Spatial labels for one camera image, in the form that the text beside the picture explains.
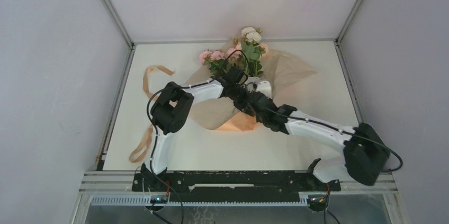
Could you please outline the pink rose stem bunch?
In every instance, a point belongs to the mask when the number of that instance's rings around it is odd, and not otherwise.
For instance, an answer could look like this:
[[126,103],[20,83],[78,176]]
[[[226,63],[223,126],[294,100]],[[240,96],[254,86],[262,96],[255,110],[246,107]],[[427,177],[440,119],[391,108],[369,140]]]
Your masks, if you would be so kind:
[[229,48],[226,52],[221,50],[205,50],[199,56],[202,65],[206,66],[212,78],[224,75],[231,68],[246,70],[246,59],[240,49]]

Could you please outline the beige wrapping paper sheet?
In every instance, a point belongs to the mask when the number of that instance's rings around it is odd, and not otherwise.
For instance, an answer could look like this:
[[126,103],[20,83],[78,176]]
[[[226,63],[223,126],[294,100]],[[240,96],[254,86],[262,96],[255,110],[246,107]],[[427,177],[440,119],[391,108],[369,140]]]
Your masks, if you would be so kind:
[[[226,52],[235,45],[234,41],[240,41],[240,38],[234,37],[216,50]],[[271,49],[269,46],[268,48],[269,52],[261,58],[263,74],[258,77],[270,82],[273,97],[279,95],[286,88],[316,73],[308,63],[298,57]],[[210,72],[206,66],[201,64],[201,67],[187,82],[196,83],[210,77]],[[228,98],[206,100],[194,104],[189,113],[189,118],[208,130],[253,131],[258,125],[255,117],[237,110],[232,100]]]

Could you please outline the white rose stem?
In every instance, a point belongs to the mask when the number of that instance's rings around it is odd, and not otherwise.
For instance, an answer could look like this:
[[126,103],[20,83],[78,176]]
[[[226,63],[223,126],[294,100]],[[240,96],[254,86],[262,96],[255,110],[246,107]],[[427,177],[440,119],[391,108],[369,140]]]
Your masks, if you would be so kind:
[[241,64],[244,72],[251,77],[258,77],[263,74],[263,66],[261,58],[267,53],[268,47],[262,43],[262,29],[252,26],[245,27],[241,30],[241,38],[239,41],[242,51]]

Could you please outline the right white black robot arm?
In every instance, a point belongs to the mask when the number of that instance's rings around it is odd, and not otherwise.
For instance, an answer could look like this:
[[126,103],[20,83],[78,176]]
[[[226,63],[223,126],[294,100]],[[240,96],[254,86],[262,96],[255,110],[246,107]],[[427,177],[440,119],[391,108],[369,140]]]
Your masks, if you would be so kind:
[[326,145],[342,155],[342,158],[320,160],[306,175],[306,183],[312,190],[320,190],[327,182],[350,176],[360,184],[372,186],[393,153],[367,123],[356,127],[341,126],[311,117],[290,105],[276,106],[263,93],[249,93],[247,107],[257,121],[274,132],[303,136]]

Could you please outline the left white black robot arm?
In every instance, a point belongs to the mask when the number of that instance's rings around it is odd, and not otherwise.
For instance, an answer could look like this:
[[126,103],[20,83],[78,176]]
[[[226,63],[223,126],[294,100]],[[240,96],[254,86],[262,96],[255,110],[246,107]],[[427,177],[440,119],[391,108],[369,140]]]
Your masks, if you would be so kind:
[[185,125],[193,104],[222,97],[235,100],[240,93],[246,94],[246,84],[253,84],[258,79],[231,67],[226,73],[196,84],[182,86],[174,81],[169,82],[153,94],[146,108],[155,135],[151,153],[142,164],[142,169],[150,171],[145,177],[145,184],[154,191],[164,187],[166,177],[163,172],[167,170],[168,152],[174,134]]

